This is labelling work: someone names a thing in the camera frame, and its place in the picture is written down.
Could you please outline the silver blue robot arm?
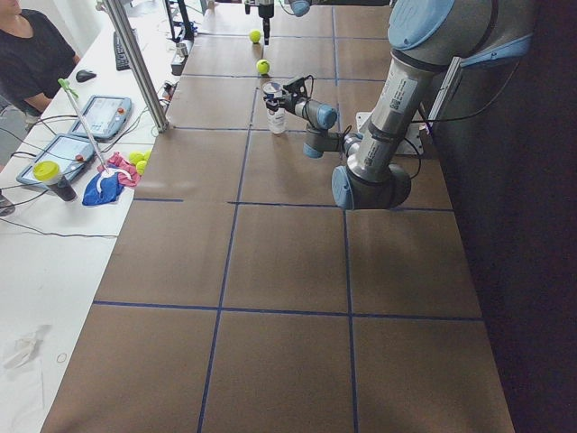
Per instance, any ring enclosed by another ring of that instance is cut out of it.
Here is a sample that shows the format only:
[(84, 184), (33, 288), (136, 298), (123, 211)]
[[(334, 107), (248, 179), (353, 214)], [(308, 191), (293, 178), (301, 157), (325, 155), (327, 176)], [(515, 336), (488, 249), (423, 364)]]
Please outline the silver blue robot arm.
[(392, 1), (386, 0), (289, 0), (289, 1), (273, 1), (273, 0), (255, 0), (244, 1), (245, 13), (250, 14), (252, 8), (256, 8), (258, 16), (262, 20), (263, 41), (265, 45), (270, 42), (270, 19), (274, 16), (275, 5), (287, 5), (291, 14), (296, 17), (302, 17), (307, 14), (313, 5), (355, 5), (355, 6), (385, 6), (391, 5)]
[(284, 109), (307, 121), (303, 148), (310, 158), (341, 152), (334, 169), (335, 204), (345, 210), (389, 209), (411, 190), (409, 175), (392, 162), (432, 78), (454, 57), (463, 66), (495, 65), (524, 56), (535, 23), (534, 1), (397, 1), (389, 18), (389, 73), (361, 133), (334, 133), (337, 112), (312, 99), (303, 78), (267, 82), (263, 99), (271, 112)]

